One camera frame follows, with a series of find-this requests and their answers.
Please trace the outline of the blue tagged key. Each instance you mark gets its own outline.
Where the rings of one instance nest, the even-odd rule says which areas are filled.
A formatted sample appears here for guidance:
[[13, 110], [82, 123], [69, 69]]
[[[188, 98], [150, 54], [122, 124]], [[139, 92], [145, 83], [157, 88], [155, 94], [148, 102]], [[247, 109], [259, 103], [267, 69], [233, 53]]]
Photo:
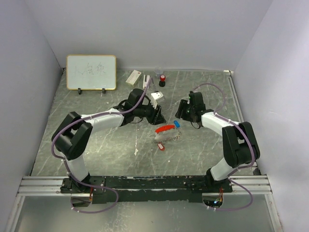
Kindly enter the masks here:
[[178, 129], [180, 128], [180, 124], [177, 120], [174, 120], [173, 123], [174, 123], [176, 128], [178, 128]]

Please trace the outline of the grey keyring holder red handle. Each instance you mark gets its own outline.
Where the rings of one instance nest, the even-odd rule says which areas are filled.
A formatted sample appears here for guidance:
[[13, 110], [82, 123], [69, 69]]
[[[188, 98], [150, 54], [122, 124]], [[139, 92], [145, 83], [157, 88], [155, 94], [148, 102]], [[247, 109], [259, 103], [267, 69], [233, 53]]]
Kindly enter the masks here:
[[164, 125], [156, 129], [154, 132], [155, 136], [153, 142], [155, 144], [164, 144], [169, 140], [177, 141], [182, 135], [180, 127], [176, 127], [175, 125]]

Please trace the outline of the red tagged key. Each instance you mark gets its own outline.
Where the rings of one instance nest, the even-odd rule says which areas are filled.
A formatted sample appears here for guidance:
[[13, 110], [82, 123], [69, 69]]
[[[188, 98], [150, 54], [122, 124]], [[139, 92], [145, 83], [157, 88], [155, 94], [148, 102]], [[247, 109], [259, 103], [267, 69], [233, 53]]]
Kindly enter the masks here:
[[164, 151], [165, 150], [165, 147], [162, 143], [158, 143], [157, 144], [158, 148], [161, 150], [161, 151]]

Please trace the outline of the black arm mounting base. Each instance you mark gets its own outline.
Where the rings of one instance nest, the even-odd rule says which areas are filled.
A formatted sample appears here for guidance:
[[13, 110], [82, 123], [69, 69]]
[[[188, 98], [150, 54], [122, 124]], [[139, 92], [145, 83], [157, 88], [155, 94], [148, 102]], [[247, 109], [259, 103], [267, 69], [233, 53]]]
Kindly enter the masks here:
[[233, 191], [228, 179], [214, 181], [206, 175], [179, 176], [91, 176], [83, 186], [71, 177], [64, 178], [61, 193], [92, 196], [94, 204], [148, 201], [203, 202], [203, 194], [218, 195]]

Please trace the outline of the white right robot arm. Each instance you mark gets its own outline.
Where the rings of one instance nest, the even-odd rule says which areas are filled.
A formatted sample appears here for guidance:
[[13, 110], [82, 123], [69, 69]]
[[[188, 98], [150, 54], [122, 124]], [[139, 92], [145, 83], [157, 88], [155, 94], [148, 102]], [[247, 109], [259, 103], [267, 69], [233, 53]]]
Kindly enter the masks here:
[[236, 170], [251, 167], [260, 158], [259, 146], [249, 122], [235, 122], [212, 109], [207, 109], [202, 93], [191, 91], [188, 100], [181, 100], [175, 117], [198, 124], [222, 137], [223, 158], [208, 169], [205, 188], [216, 192]]

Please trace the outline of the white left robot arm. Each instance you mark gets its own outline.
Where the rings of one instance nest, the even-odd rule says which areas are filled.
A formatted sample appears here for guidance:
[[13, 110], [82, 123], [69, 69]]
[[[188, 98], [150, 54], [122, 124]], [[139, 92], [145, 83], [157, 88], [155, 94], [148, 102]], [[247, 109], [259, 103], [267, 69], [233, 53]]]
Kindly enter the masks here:
[[67, 114], [52, 136], [51, 150], [55, 157], [63, 159], [75, 190], [84, 193], [90, 187], [90, 173], [83, 158], [90, 136], [104, 129], [125, 126], [136, 117], [146, 118], [151, 125], [165, 123], [159, 105], [163, 99], [162, 92], [147, 96], [145, 90], [135, 88], [127, 99], [108, 111], [92, 115]]

